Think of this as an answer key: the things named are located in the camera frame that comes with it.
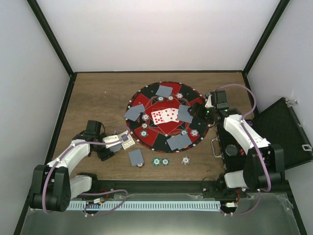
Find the blue playing card deck box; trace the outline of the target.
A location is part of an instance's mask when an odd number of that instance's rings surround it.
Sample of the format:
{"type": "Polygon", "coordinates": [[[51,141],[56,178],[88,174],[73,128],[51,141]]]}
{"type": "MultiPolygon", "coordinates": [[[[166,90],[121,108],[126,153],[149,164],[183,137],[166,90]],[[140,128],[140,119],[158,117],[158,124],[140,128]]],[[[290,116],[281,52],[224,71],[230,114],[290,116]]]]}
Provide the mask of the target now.
{"type": "Polygon", "coordinates": [[[128,136],[126,139],[124,139],[121,143],[122,147],[124,150],[132,147],[133,145],[135,145],[135,141],[133,140],[133,138],[131,136],[128,136]]]}

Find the brown poker chip stack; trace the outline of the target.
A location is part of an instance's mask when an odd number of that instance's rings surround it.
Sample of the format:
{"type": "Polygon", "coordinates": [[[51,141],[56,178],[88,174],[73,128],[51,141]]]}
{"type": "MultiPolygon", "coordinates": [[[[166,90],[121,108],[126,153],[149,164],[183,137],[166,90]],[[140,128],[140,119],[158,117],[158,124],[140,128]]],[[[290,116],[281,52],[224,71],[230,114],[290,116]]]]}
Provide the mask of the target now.
{"type": "Polygon", "coordinates": [[[145,165],[144,163],[140,163],[140,164],[137,164],[136,166],[139,168],[142,168],[142,167],[144,167],[144,165],[145,165]]]}

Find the teal poker chip stack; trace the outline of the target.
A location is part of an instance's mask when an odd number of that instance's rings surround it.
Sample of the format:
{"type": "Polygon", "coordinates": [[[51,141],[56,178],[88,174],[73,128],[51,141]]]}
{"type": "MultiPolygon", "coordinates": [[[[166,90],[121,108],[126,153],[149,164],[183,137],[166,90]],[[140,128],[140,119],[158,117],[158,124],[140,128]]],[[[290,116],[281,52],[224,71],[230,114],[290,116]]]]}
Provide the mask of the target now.
{"type": "Polygon", "coordinates": [[[161,159],[160,158],[153,158],[152,164],[154,166],[159,166],[161,164],[161,159]]]}

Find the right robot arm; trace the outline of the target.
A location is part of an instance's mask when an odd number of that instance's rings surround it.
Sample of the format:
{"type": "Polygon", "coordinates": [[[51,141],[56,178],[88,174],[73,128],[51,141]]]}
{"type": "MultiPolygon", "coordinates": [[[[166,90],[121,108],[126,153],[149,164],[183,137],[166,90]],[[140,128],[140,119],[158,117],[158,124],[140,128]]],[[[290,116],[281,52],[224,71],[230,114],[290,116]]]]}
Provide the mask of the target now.
{"type": "Polygon", "coordinates": [[[243,169],[222,176],[222,182],[217,185],[220,196],[229,197],[235,188],[270,191],[272,186],[284,182],[283,148],[261,137],[236,108],[221,104],[207,106],[196,103],[188,109],[188,113],[209,124],[220,126],[238,142],[245,154],[243,169]]]}

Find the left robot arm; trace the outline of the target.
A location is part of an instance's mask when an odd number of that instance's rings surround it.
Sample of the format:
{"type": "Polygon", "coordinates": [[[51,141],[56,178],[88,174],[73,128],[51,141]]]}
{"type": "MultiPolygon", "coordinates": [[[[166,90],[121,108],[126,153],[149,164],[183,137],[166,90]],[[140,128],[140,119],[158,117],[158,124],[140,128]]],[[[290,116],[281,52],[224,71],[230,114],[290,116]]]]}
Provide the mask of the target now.
{"type": "Polygon", "coordinates": [[[96,174],[79,173],[74,178],[70,178],[70,175],[82,159],[92,152],[103,158],[111,157],[113,153],[110,147],[116,144],[117,135],[108,136],[101,122],[89,120],[85,130],[75,135],[57,158],[35,167],[28,195],[30,208],[63,212],[71,199],[82,193],[90,198],[96,197],[100,192],[96,174]]]}

